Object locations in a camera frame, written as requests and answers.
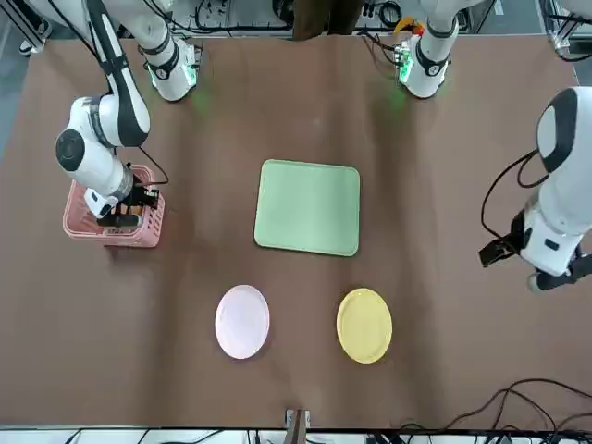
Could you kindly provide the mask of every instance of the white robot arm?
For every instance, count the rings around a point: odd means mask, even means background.
[[[87,8],[91,41],[110,92],[74,102],[68,126],[55,143],[55,155],[64,171],[87,188],[85,201],[94,215],[104,219],[119,203],[154,205],[157,196],[139,186],[110,149],[141,146],[150,131],[150,116],[103,3],[91,0]],[[103,223],[109,225],[110,218]]]
[[[433,96],[444,81],[450,50],[459,35],[456,15],[483,0],[420,0],[427,13],[423,35],[409,41],[410,54],[401,69],[400,81],[416,97]]]
[[[592,88],[569,88],[550,103],[536,128],[548,178],[512,221],[509,235],[479,253],[483,266],[519,254],[535,267],[531,290],[551,290],[592,273],[580,242],[592,228]]]
[[[420,0],[427,12],[423,36],[414,35],[400,80],[415,96],[434,95],[444,81],[458,35],[456,14],[481,0]],[[590,0],[561,0],[574,16],[592,18]],[[512,221],[509,235],[480,252],[483,266],[519,254],[535,267],[532,290],[550,290],[592,273],[592,255],[580,242],[592,229],[592,88],[570,88],[550,103],[536,130],[537,151],[548,178]]]
[[[83,0],[31,0],[42,14],[68,25],[62,16],[92,43]],[[109,16],[132,33],[140,46],[160,95],[169,102],[182,99],[197,81],[200,54],[173,36],[165,20],[142,0],[104,0]]]

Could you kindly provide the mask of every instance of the yellow plate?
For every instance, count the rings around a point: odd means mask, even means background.
[[[378,293],[357,289],[343,299],[337,312],[337,336],[343,350],[358,363],[374,363],[387,352],[392,321]]]

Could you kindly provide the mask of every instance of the black cable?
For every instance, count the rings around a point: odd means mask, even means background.
[[[137,444],[142,444],[142,441],[144,441],[144,438],[146,438],[146,435],[148,435],[148,432],[150,432],[152,429],[151,428],[147,428],[144,433],[142,434],[142,436],[140,437],[140,440],[138,441]]]
[[[520,427],[517,427],[517,426],[512,425],[512,424],[506,424],[500,430],[515,430],[516,432],[522,432],[523,431]],[[533,444],[533,439],[530,438],[530,437],[527,437],[527,438],[528,438],[528,441],[530,442],[530,444]]]
[[[66,442],[64,442],[64,444],[70,444],[75,437],[77,437],[80,433],[82,433],[82,429],[79,428],[76,433],[74,433],[73,435],[70,435],[68,439],[66,439]]]
[[[397,19],[393,21],[387,18],[387,10],[394,11],[395,17],[397,17]],[[394,30],[401,21],[401,17],[401,7],[393,1],[382,2],[381,7],[378,9],[378,18],[380,19],[382,24],[385,25],[387,28],[391,28]]]
[[[577,414],[573,414],[571,416],[568,416],[567,418],[565,418],[563,421],[561,421],[559,423],[559,425],[557,425],[557,427],[555,427],[555,430],[553,431],[553,435],[551,435],[551,438],[548,441],[545,441],[545,439],[541,440],[541,444],[543,442],[548,442],[549,444],[554,444],[556,441],[555,439],[557,438],[557,436],[560,434],[561,432],[561,428],[569,423],[571,423],[573,420],[575,419],[579,419],[579,418],[587,418],[587,417],[592,417],[592,413],[586,412],[586,413],[577,413]]]
[[[99,59],[99,55],[97,53],[94,52],[94,50],[91,48],[91,46],[89,45],[89,43],[86,41],[86,39],[84,37],[82,37],[82,34],[80,34],[78,32],[78,30],[76,29],[76,27],[72,24],[72,22],[64,15],[62,14],[62,11],[59,10],[59,8],[56,6],[56,4],[54,3],[54,0],[47,0],[47,2],[51,5],[51,7],[54,9],[55,13],[62,19],[64,20],[64,22],[68,25],[68,27],[70,28],[70,30],[72,32],[74,32],[76,34],[76,36],[82,40],[82,42],[84,43],[84,46],[87,47],[87,49],[91,52],[91,54],[94,56],[94,58],[96,59],[97,62],[99,62],[99,64],[101,63],[101,60]]]
[[[485,25],[485,22],[487,20],[487,18],[489,17],[489,14],[491,14],[491,9],[493,9],[493,6],[496,4],[497,0],[491,0],[491,3],[489,3],[489,6],[487,7],[487,11],[485,11],[485,13],[481,16],[481,21],[479,22],[479,25],[477,26],[477,29],[475,30],[475,34],[478,34],[479,32],[481,32],[481,28],[483,28],[483,25]]]
[[[512,386],[510,386],[509,388],[502,388],[498,391],[496,391],[494,393],[494,395],[489,398],[489,400],[480,408],[473,410],[472,412],[468,412],[468,413],[462,413],[459,414],[456,418],[454,418],[452,421],[450,421],[447,425],[445,425],[444,427],[442,427],[441,429],[438,430],[438,432],[444,432],[449,430],[450,428],[452,428],[453,426],[455,426],[457,423],[459,423],[460,421],[462,421],[463,419],[469,418],[471,416],[475,416],[476,414],[480,414],[482,412],[484,412],[487,407],[489,407],[489,405],[491,405],[495,399],[502,393],[511,393],[513,395],[519,396],[521,398],[523,398],[525,401],[531,403],[534,407],[536,407],[539,411],[544,412],[544,415],[546,415],[547,417],[550,417],[550,415],[544,411],[538,404],[534,403],[532,400],[530,400],[529,398],[527,398],[525,395],[523,395],[522,393],[513,390]]]
[[[148,159],[154,164],[155,167],[157,167],[161,173],[163,173],[163,176],[165,176],[165,180],[159,181],[159,182],[147,182],[147,183],[140,183],[138,184],[139,187],[148,187],[150,185],[167,185],[168,184],[168,174],[167,172],[160,166],[158,165],[158,162],[156,162],[148,153],[146,153],[146,150],[144,150],[141,146],[138,147],[140,149],[140,151],[143,152],[143,154],[148,157]]]
[[[542,384],[550,384],[553,386],[557,386],[557,387],[561,387],[562,389],[566,389],[568,391],[571,391],[572,393],[575,393],[576,395],[582,396],[584,398],[589,398],[590,400],[592,400],[592,394],[590,393],[586,393],[585,391],[579,390],[577,388],[574,388],[572,386],[569,386],[567,384],[564,384],[560,381],[556,381],[555,379],[549,379],[546,377],[530,377],[527,379],[520,379],[519,381],[513,382],[512,384],[510,384],[510,386],[508,387],[508,390],[513,389],[514,387],[523,385],[523,384],[530,384],[533,382],[537,382],[537,383],[542,383]],[[493,423],[493,427],[492,428],[496,428],[498,426],[498,424],[500,423],[500,419],[501,419],[501,414],[503,411],[503,407],[505,405],[505,402],[508,398],[508,394],[505,393],[503,396],[503,399],[501,400],[501,404],[499,405],[499,412],[498,412],[498,416],[496,417],[495,422]]]
[[[367,37],[372,42],[374,42],[375,44],[377,44],[378,46],[380,46],[382,49],[385,49],[385,50],[388,50],[388,51],[394,51],[395,50],[395,48],[393,46],[390,46],[388,44],[382,43],[380,41],[380,38],[378,37],[378,35],[374,36],[370,32],[368,32],[367,30],[358,31],[358,35],[363,35],[364,37]]]
[[[572,17],[572,16],[560,16],[557,14],[549,14],[549,12],[547,12],[546,8],[544,5],[541,4],[541,7],[543,8],[542,10],[542,14],[543,17],[546,19],[563,19],[565,20],[565,22],[572,22],[572,23],[578,23],[580,22],[580,18],[577,17]],[[545,33],[547,34],[547,37],[551,38],[551,33],[549,31],[549,26],[547,24],[547,21],[544,19],[543,20],[543,25],[545,27]],[[573,63],[573,62],[581,62],[583,60],[587,60],[588,58],[592,57],[592,54],[586,54],[586,55],[580,55],[577,57],[567,57],[565,55],[563,55],[559,49],[557,49],[554,45],[554,43],[552,43],[553,45],[553,51],[555,51],[555,54],[557,55],[558,58],[560,58],[561,60],[563,60],[564,62],[568,62],[568,63]]]
[[[195,26],[197,26],[197,29],[200,31],[206,31],[208,33],[211,32],[218,32],[218,31],[222,31],[222,32],[229,32],[229,31],[289,31],[292,29],[291,25],[279,25],[279,26],[271,26],[269,23],[267,23],[267,26],[255,26],[255,25],[251,25],[251,26],[241,26],[238,25],[237,26],[204,26],[202,25],[202,22],[200,21],[200,14],[202,12],[202,8],[204,7],[204,3],[205,0],[202,0],[199,4],[199,6],[197,6],[195,8]]]
[[[549,178],[549,174],[546,174],[545,176],[543,176],[542,178],[540,178],[539,180],[532,182],[532,183],[524,183],[522,181],[522,173],[524,171],[524,168],[526,167],[526,165],[528,164],[528,162],[530,162],[530,160],[535,157],[537,155],[537,153],[533,153],[531,156],[529,156],[527,159],[525,159],[523,161],[523,163],[520,165],[520,168],[518,169],[518,173],[516,174],[516,181],[518,182],[518,185],[520,185],[522,188],[535,188],[538,185],[540,185],[541,183],[543,183],[545,180],[547,180]]]
[[[508,172],[510,170],[512,170],[514,167],[520,165],[521,163],[523,163],[526,159],[529,159],[530,156],[534,155],[537,153],[537,150],[533,150],[525,155],[523,155],[522,157],[520,157],[518,160],[513,161],[511,164],[509,164],[508,166],[506,166],[499,174],[498,176],[493,180],[493,182],[491,183],[491,186],[489,187],[489,190],[487,190],[487,193],[485,195],[485,198],[483,199],[483,202],[481,203],[481,226],[492,236],[494,236],[496,239],[503,239],[500,234],[495,231],[493,228],[490,228],[486,221],[485,221],[485,207],[487,205],[487,201],[489,200],[489,196],[491,195],[491,193],[493,192],[493,190],[496,188],[496,186],[498,185],[498,183],[500,182],[500,180],[506,175],[508,174]],[[507,246],[510,249],[511,252],[513,253],[517,253],[514,249],[514,247],[512,245],[510,245],[507,242]]]
[[[176,20],[174,20],[172,17],[168,16],[167,13],[165,11],[163,11],[159,5],[156,4],[156,2],[154,0],[150,0],[152,2],[152,4],[148,3],[148,0],[143,0],[143,2],[152,10],[152,12],[154,12],[157,16],[159,16],[161,19],[163,19],[164,21],[168,22],[168,23],[172,23],[174,26],[181,28],[182,30],[185,30],[187,32],[193,32],[196,34],[211,34],[211,32],[201,32],[195,28],[190,28],[184,25],[181,25],[179,22],[177,22]]]
[[[562,16],[559,14],[547,14],[545,15],[548,19],[556,19],[556,20],[565,20],[566,22],[570,23],[579,23],[581,25],[592,25],[592,20],[583,17],[577,17],[573,14],[570,16]]]
[[[505,407],[505,402],[508,399],[508,395],[510,393],[513,394],[513,395],[515,395],[515,396],[518,396],[519,398],[522,398],[526,402],[530,403],[537,410],[539,410],[541,413],[543,413],[550,420],[551,425],[553,426],[553,428],[555,428],[556,424],[555,424],[555,421],[553,420],[553,417],[545,409],[543,409],[539,404],[537,404],[536,402],[534,402],[532,399],[528,398],[526,395],[524,395],[520,391],[514,390],[512,387],[507,388],[507,390],[508,391],[506,391],[504,393],[503,398],[501,399],[501,404],[499,405],[498,416],[496,417],[496,420],[493,423],[493,426],[491,427],[492,429],[495,429],[498,426],[498,423],[500,422],[501,415],[503,414],[503,409]]]
[[[216,432],[212,432],[209,435],[206,435],[205,437],[199,438],[195,441],[166,441],[161,442],[160,444],[200,444],[201,442],[204,442],[212,436],[222,433],[223,431],[224,430],[217,430]]]

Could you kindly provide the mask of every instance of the brown table surface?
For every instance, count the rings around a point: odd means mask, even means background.
[[[534,295],[521,260],[483,269],[477,256],[487,187],[575,83],[544,37],[459,39],[430,101],[389,79],[361,38],[208,40],[199,87],[177,104],[125,47],[152,116],[145,148],[171,177],[163,237],[109,250],[64,234],[70,181],[54,140],[71,103],[105,81],[81,44],[50,42],[31,58],[0,166],[0,423],[270,427],[302,407],[313,426],[439,427],[520,378],[592,390],[592,278]],[[355,256],[255,245],[269,158],[358,169]],[[490,224],[505,232],[528,195],[505,179]],[[266,296],[271,332],[238,362],[216,343],[214,313],[242,283]],[[361,286],[393,317],[377,364],[352,361],[336,334],[340,300]],[[555,388],[524,392],[560,419],[586,408]],[[494,410],[458,427],[490,428]],[[502,423],[544,427],[519,399]]]

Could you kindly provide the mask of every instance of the pink basket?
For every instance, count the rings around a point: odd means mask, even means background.
[[[133,173],[141,182],[154,181],[153,172],[146,166],[134,165]],[[68,203],[62,219],[64,231],[72,239],[88,239],[102,245],[122,247],[155,247],[160,239],[160,228],[165,215],[165,199],[162,193],[158,198],[158,207],[153,210],[144,207],[142,225],[134,229],[99,227],[93,213],[84,202],[86,189],[72,180]]]

